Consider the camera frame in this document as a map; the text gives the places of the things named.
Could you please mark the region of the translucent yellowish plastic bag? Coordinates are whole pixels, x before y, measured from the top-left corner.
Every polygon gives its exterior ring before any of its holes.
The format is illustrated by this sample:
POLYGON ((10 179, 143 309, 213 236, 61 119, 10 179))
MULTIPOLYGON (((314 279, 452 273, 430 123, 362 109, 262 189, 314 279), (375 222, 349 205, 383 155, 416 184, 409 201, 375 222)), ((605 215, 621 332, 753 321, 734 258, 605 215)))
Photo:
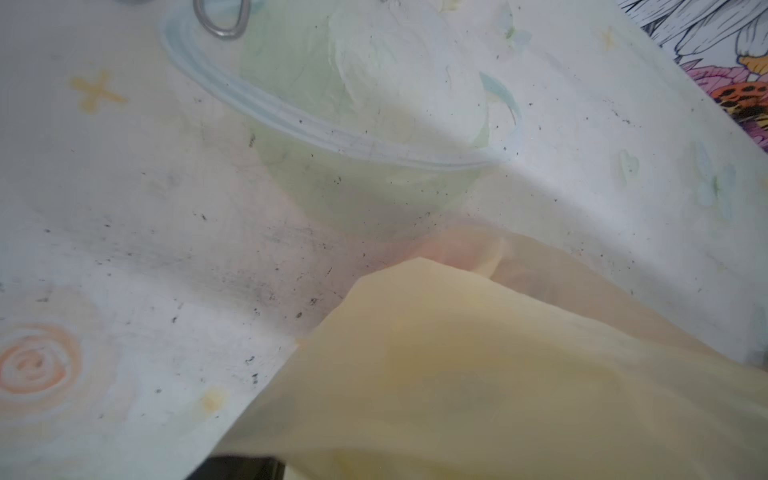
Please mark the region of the translucent yellowish plastic bag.
POLYGON ((763 479, 767 375, 483 227, 360 278, 213 449, 307 479, 763 479))

